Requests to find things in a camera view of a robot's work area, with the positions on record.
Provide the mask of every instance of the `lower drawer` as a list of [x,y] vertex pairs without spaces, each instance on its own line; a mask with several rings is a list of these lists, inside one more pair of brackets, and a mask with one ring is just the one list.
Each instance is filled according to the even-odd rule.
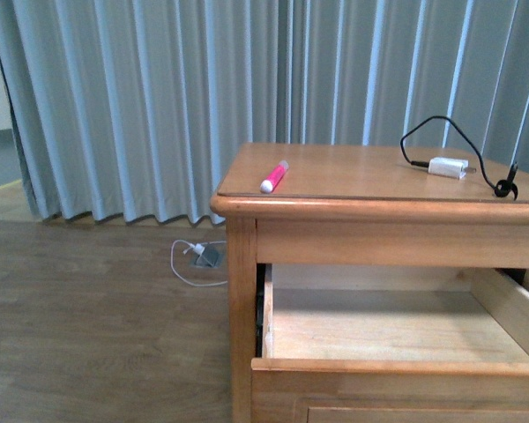
[[529,422],[529,294],[493,270],[275,265],[256,422]]

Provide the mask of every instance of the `cord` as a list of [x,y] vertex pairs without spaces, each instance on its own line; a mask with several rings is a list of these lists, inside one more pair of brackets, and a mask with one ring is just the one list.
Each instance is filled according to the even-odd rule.
[[190,282],[188,279],[184,278],[178,271],[175,269],[175,247],[177,244],[182,243],[188,245],[188,248],[183,251],[183,254],[186,254],[191,249],[195,249],[198,245],[204,246],[204,245],[213,245],[213,244],[225,244],[225,241],[210,241],[210,242],[201,242],[199,244],[192,244],[191,242],[185,241],[185,240],[175,240],[170,247],[170,268],[172,269],[173,273],[185,284],[188,284],[190,286],[194,286],[196,288],[203,288],[203,287],[209,287],[209,286],[221,286],[225,285],[227,283],[226,280],[222,282],[212,282],[210,284],[196,284],[194,282]]
[[510,173],[508,175],[508,179],[507,180],[501,180],[501,181],[499,181],[496,184],[492,183],[489,180],[488,175],[486,174],[486,168],[484,167],[484,159],[482,158],[481,153],[476,148],[476,145],[474,145],[474,143],[470,139],[468,139],[468,137],[465,135],[465,133],[462,131],[462,129],[460,129],[458,127],[458,125],[452,119],[450,119],[449,116],[434,115],[434,116],[428,117],[422,123],[420,123],[415,128],[413,128],[412,130],[407,132],[399,140],[399,146],[402,149],[402,154],[404,154],[404,159],[406,159],[406,161],[410,165],[417,166],[417,167],[429,167],[429,162],[428,161],[410,160],[409,157],[407,157],[405,141],[406,141],[407,137],[412,135],[415,131],[417,131],[419,128],[421,128],[426,123],[432,121],[433,119],[443,119],[443,120],[447,121],[448,123],[450,123],[454,127],[454,129],[457,130],[458,134],[460,134],[460,136],[468,143],[468,145],[470,145],[472,147],[472,149],[476,153],[476,157],[478,157],[478,161],[480,162],[480,169],[482,171],[482,177],[484,178],[484,181],[486,181],[486,183],[490,186],[490,188],[494,190],[494,193],[498,197],[506,197],[508,194],[510,194],[510,192],[513,191],[513,193],[515,195],[514,200],[516,200],[518,198],[518,188],[513,183],[513,179],[515,178],[515,173],[518,171],[518,164],[517,163],[513,163],[511,165]]

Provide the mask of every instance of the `white cable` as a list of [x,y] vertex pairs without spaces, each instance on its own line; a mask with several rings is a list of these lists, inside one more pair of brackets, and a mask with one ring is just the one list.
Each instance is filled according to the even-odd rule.
[[195,286],[196,288],[203,288],[203,287],[206,287],[206,286],[221,286],[221,285],[225,285],[227,283],[226,280],[222,281],[222,282],[212,282],[210,284],[196,284],[194,282],[190,282],[188,279],[184,278],[180,273],[178,273],[178,271],[176,271],[175,269],[175,246],[176,244],[178,243],[182,243],[182,244],[186,244],[188,245],[188,248],[185,249],[183,251],[183,254],[186,254],[188,251],[190,251],[191,249],[194,249],[197,245],[211,245],[211,244],[225,244],[226,242],[225,241],[210,241],[210,242],[200,242],[199,244],[195,245],[195,244],[192,244],[191,242],[188,242],[188,241],[185,241],[185,240],[175,240],[173,242],[173,245],[170,247],[170,268],[172,269],[173,273],[184,283],[190,285],[190,286]]

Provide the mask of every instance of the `curtain fold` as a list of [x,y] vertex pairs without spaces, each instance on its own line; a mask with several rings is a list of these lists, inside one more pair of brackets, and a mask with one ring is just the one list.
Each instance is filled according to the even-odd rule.
[[397,145],[430,115],[529,171],[529,0],[0,0],[0,58],[43,218],[217,222],[243,142]]

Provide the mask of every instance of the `pink marker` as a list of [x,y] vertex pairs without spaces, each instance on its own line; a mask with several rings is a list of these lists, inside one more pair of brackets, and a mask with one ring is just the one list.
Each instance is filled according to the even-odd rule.
[[282,160],[278,166],[272,170],[266,179],[261,183],[261,191],[265,194],[270,194],[274,191],[276,186],[279,184],[280,180],[288,170],[288,162]]

